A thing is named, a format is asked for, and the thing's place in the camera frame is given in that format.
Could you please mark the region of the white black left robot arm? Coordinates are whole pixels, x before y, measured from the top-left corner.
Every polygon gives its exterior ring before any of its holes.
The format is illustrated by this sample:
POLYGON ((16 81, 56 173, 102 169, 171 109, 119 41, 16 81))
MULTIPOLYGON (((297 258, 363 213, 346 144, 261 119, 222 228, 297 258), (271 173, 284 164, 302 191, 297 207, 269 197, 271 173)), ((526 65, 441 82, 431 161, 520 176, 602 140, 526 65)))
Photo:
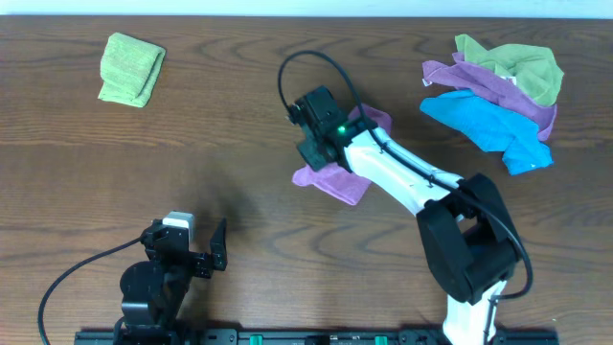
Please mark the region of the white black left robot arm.
POLYGON ((192 338, 176 317, 192 279, 226 269, 226 227, 222 219, 204 253, 190 250, 192 214, 171 212, 143 231, 140 243, 148 258, 121 277, 123 317, 114 326, 114 344, 184 344, 192 338))

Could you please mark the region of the purple microfiber cloth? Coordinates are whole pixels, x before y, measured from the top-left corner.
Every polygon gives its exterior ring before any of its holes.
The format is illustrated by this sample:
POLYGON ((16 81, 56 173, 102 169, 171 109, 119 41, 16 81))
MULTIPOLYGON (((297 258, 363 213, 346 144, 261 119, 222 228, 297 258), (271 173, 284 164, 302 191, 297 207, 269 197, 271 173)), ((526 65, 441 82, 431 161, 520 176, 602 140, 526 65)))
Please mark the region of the purple microfiber cloth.
MULTIPOLYGON (((392 117, 389 114, 370 107, 365 103, 362 106, 368 118, 374 120, 388 134, 391 132, 392 117)), ((349 113, 349 119, 353 120, 358 116, 359 110, 356 106, 349 113)), ((355 173, 347 172, 335 163, 325 166, 319 172, 305 165, 293 174, 291 182, 299 187, 314 186, 320 191, 352 206, 359 202, 372 184, 371 180, 360 177, 355 173)))

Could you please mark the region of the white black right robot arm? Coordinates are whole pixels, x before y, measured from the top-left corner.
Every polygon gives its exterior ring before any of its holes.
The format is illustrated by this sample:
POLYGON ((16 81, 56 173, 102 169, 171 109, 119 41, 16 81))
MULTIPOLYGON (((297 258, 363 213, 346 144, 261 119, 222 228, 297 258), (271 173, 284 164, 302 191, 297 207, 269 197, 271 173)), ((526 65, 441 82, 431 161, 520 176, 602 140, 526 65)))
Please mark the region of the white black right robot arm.
POLYGON ((287 110, 306 137, 298 151, 312 169, 337 164, 372 181, 416 217, 428 267, 447 295, 448 341, 489 344, 503 290, 516 264, 527 259, 493 182, 433 167, 396 143, 364 106, 350 118, 325 86, 287 110))

